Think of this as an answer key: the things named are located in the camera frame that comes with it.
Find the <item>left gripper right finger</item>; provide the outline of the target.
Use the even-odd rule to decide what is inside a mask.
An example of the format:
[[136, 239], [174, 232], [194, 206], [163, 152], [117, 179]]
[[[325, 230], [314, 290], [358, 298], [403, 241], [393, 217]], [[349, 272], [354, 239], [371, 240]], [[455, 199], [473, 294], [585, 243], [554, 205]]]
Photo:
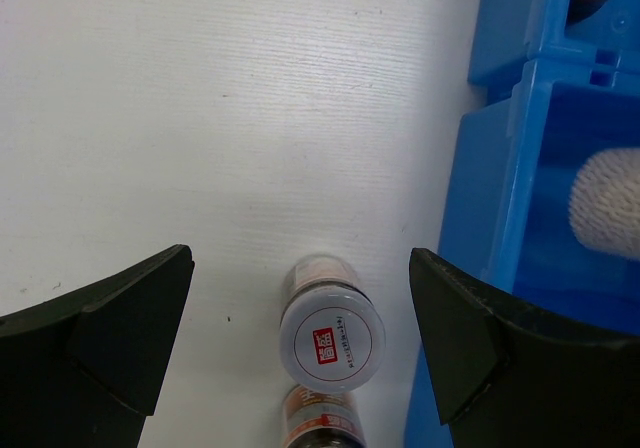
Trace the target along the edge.
[[412, 251], [439, 420], [457, 447], [635, 447], [639, 339], [541, 308]]

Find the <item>silver-lid bottle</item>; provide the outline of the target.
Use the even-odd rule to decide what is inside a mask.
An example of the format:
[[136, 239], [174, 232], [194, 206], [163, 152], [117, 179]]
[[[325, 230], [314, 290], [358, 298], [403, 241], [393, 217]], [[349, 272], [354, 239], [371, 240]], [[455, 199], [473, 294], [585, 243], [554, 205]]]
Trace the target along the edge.
[[639, 258], [639, 150], [607, 149], [578, 170], [569, 198], [569, 224], [584, 247]]

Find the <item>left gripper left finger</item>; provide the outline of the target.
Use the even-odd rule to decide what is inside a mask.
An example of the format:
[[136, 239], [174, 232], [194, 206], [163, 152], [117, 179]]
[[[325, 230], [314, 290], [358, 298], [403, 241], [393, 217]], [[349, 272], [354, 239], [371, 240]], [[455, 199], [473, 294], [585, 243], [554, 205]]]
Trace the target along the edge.
[[195, 263], [171, 246], [1, 319], [4, 447], [135, 447], [155, 412]]

